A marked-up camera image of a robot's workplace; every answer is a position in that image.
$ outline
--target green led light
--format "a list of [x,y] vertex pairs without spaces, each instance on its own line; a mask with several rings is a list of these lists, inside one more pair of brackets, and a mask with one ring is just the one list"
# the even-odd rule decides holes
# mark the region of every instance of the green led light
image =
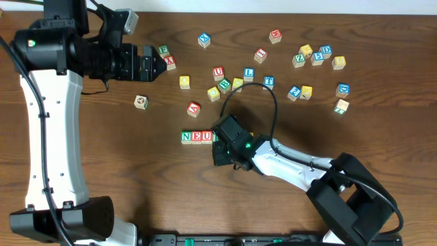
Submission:
[[35,47],[36,46],[36,42],[34,40],[28,40],[27,41],[27,46],[29,47]]

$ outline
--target wooden cube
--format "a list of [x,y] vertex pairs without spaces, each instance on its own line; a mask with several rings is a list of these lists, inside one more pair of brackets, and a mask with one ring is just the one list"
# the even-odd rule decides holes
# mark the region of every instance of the wooden cube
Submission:
[[139,109],[146,109],[149,104],[149,100],[146,96],[137,96],[134,101],[135,107]]
[[181,89],[190,89],[190,77],[189,76],[180,76],[179,77],[179,85]]
[[334,70],[343,69],[344,66],[346,66],[346,59],[343,56],[341,56],[341,57],[334,57],[334,59],[333,59],[333,68],[334,68]]
[[303,55],[295,55],[293,56],[293,66],[295,68],[299,68],[305,65],[305,57]]
[[212,141],[215,142],[215,141],[218,141],[218,140],[219,140],[219,137],[217,137],[217,134],[213,133],[212,134]]
[[345,98],[349,95],[349,92],[350,86],[348,84],[341,83],[339,84],[339,86],[337,86],[337,91],[335,92],[335,95],[341,98]]
[[322,52],[324,59],[328,59],[333,54],[330,45],[321,46],[319,52]]
[[191,144],[191,132],[181,132],[180,141],[182,144]]
[[223,79],[217,87],[221,93],[226,94],[231,89],[231,83],[227,79]]
[[175,59],[172,55],[164,58],[165,62],[167,63],[167,71],[168,70],[173,70],[176,68],[176,62]]
[[208,45],[211,44],[211,37],[207,33],[202,33],[199,38],[197,39],[200,46],[203,48],[208,47]]
[[212,144],[212,131],[203,131],[202,132],[202,143],[203,144]]
[[348,110],[349,103],[343,99],[340,99],[335,105],[334,112],[344,114]]
[[303,55],[305,59],[310,58],[310,56],[313,54],[313,49],[311,46],[309,46],[309,44],[306,44],[299,49],[299,54]]
[[220,99],[220,92],[217,87],[214,86],[208,90],[208,97],[210,98],[211,102]]
[[214,76],[215,81],[221,81],[225,78],[225,71],[223,70],[223,67],[213,68],[212,75]]
[[300,90],[299,87],[293,86],[292,89],[288,92],[287,97],[290,98],[292,101],[296,101],[296,99],[299,98],[301,92],[302,90]]
[[234,78],[234,82],[232,83],[232,90],[235,90],[236,88],[243,85],[244,81],[239,78]]
[[190,106],[186,109],[186,112],[196,118],[200,113],[200,106],[195,103],[190,103]]
[[302,86],[302,93],[300,94],[300,99],[309,100],[313,95],[313,88],[311,86]]
[[311,64],[313,64],[313,66],[322,65],[324,60],[322,52],[314,52],[311,56]]
[[273,90],[274,86],[274,77],[265,76],[264,77],[264,85],[269,87],[271,90]]
[[158,47],[158,52],[162,58],[166,58],[170,55],[170,50],[169,50],[169,47],[167,45],[162,45],[162,46]]
[[252,82],[255,77],[255,69],[253,68],[245,68],[243,80],[246,82]]
[[267,58],[267,51],[264,49],[259,49],[257,52],[255,52],[255,61],[259,62],[260,64],[264,62],[264,60]]
[[281,41],[282,33],[279,31],[279,29],[271,31],[268,38],[270,39],[272,44],[276,44]]
[[202,144],[202,132],[191,132],[191,144]]

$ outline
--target wood grain surface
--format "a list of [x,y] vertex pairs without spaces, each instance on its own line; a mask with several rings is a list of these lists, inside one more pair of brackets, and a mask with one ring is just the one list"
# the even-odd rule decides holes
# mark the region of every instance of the wood grain surface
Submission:
[[[167,44],[177,68],[153,83],[110,81],[107,94],[83,96],[79,112],[81,156],[90,196],[111,196],[118,217],[146,232],[181,234],[277,234],[325,232],[326,225],[305,192],[255,172],[213,166],[211,146],[183,146],[182,130],[210,128],[225,97],[210,102],[212,68],[223,66],[232,80],[244,67],[255,81],[276,78],[279,116],[274,137],[297,150],[337,157],[349,152],[397,200],[405,219],[404,245],[437,245],[437,18],[299,14],[140,13],[137,29],[124,42]],[[8,42],[42,13],[3,13],[0,33]],[[96,33],[101,22],[90,14]],[[271,44],[269,31],[282,41]],[[207,49],[197,43],[212,36]],[[333,70],[333,56],[321,66],[294,69],[299,47],[330,44],[347,65]],[[267,60],[253,60],[259,48]],[[0,52],[0,244],[34,245],[12,234],[9,214],[24,208],[29,179],[29,136],[25,99],[18,74]],[[191,76],[191,89],[179,76]],[[333,112],[338,83],[349,83],[350,106]],[[311,100],[292,102],[293,86],[313,86]],[[84,91],[101,90],[85,79]],[[150,98],[136,109],[136,95]],[[189,102],[201,104],[197,118]],[[236,94],[227,112],[258,133],[268,133],[273,103],[260,87]],[[394,228],[392,216],[385,230]]]

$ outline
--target wooden table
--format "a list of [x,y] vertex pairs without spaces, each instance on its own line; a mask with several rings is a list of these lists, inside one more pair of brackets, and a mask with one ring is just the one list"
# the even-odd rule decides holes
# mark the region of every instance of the wooden table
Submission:
[[[6,12],[1,35],[10,41],[41,13]],[[140,13],[137,30],[124,42],[168,44],[175,70],[153,83],[110,81],[107,94],[83,96],[79,113],[83,171],[90,196],[109,195],[118,217],[146,232],[181,234],[277,234],[327,227],[305,192],[255,172],[215,167],[211,146],[183,146],[182,130],[202,130],[218,119],[225,99],[210,102],[212,68],[223,66],[229,80],[255,68],[255,81],[276,78],[279,116],[274,137],[318,156],[356,156],[397,200],[406,221],[404,245],[437,244],[437,19],[434,16],[357,16],[302,14]],[[91,30],[101,22],[90,14]],[[283,39],[268,40],[279,28]],[[212,44],[201,48],[207,31]],[[330,44],[347,65],[333,70],[307,61],[292,67],[299,47]],[[253,60],[263,47],[268,58]],[[0,66],[0,241],[32,245],[12,234],[8,215],[22,209],[29,179],[29,136],[25,99],[12,62],[2,51]],[[180,75],[191,89],[179,88]],[[345,115],[333,108],[338,83],[349,83]],[[84,91],[101,90],[85,79]],[[311,100],[292,102],[293,85],[313,86]],[[147,110],[136,109],[136,95],[147,95]],[[201,113],[186,113],[189,102]],[[273,103],[267,91],[246,87],[227,112],[258,133],[268,133]],[[397,225],[395,216],[385,229]]]

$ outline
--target white backdrop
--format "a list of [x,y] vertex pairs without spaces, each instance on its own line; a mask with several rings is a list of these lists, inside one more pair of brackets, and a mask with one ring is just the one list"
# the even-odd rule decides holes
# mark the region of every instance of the white backdrop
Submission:
[[[437,14],[437,0],[97,0],[111,9],[138,12]],[[8,10],[42,10],[41,6],[0,1]]]

